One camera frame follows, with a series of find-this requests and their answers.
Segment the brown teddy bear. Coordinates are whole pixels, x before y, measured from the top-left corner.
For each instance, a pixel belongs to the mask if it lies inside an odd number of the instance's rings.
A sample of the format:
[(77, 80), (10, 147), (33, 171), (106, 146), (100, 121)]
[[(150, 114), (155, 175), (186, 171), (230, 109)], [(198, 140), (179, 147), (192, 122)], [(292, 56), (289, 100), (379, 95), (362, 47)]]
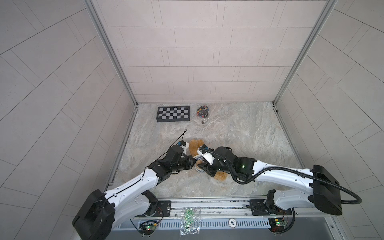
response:
[[(189, 143), (189, 151), (193, 156), (193, 158), (196, 160), (195, 164), (197, 164), (198, 166), (202, 164), (204, 161), (203, 161), (203, 157), (199, 155), (197, 151), (198, 151), (198, 148), (204, 144), (205, 142), (202, 139), (198, 139), (198, 140), (192, 139)], [(227, 179), (227, 177), (228, 177), (227, 173), (218, 171), (216, 172), (214, 179), (220, 182), (224, 182)]]

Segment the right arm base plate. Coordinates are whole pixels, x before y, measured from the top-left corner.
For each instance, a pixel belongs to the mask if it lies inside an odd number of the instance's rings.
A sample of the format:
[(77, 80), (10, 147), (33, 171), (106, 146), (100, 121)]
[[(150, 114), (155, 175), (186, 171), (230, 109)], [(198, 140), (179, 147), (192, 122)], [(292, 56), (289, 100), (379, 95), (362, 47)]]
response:
[(252, 211), (253, 216), (283, 216), (292, 215), (292, 210), (282, 210), (275, 204), (268, 204), (266, 200), (250, 200), (250, 204), (246, 205)]

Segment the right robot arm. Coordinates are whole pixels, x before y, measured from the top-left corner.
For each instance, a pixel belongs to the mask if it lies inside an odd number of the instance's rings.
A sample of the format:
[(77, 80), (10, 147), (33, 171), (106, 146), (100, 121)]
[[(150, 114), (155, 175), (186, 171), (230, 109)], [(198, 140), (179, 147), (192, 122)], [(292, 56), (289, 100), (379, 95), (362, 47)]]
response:
[(200, 147), (204, 163), (199, 165), (205, 173), (214, 176), (225, 172), (240, 185), (253, 182), (271, 182), (289, 187), (289, 190), (268, 191), (264, 201), (267, 213), (282, 214), (294, 208), (316, 208), (334, 216), (343, 213), (341, 200), (342, 187), (339, 182), (322, 166), (311, 169), (292, 169), (270, 165), (260, 160), (237, 157), (230, 148), (219, 147), (215, 150)]

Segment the striped knit bear sweater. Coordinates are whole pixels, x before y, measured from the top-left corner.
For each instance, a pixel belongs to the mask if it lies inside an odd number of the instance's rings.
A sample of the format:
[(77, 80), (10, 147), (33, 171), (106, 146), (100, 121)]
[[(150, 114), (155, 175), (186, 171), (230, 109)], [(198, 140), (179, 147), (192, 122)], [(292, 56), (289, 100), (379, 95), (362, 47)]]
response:
[(194, 168), (199, 173), (204, 173), (205, 172), (204, 169), (200, 168), (197, 164), (195, 164)]

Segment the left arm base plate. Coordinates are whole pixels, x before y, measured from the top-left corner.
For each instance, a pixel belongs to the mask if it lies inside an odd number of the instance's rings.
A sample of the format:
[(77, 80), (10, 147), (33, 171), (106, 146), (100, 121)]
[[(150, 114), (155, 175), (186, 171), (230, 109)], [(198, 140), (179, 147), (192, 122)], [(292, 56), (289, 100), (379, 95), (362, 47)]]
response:
[(135, 218), (169, 217), (171, 204), (171, 201), (157, 201), (156, 204), (151, 203), (149, 209), (144, 214), (137, 215)]

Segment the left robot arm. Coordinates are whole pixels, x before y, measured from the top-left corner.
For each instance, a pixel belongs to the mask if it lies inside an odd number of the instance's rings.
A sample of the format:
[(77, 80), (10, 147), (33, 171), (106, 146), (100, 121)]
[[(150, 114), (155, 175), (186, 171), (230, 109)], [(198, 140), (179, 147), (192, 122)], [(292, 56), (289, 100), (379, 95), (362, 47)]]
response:
[(196, 163), (188, 156), (189, 144), (180, 141), (171, 146), (163, 159), (152, 162), (135, 178), (123, 185), (90, 193), (74, 217), (72, 225), (82, 240), (104, 240), (111, 230), (127, 219), (152, 215), (158, 199), (151, 189), (167, 180), (173, 172), (190, 170)]

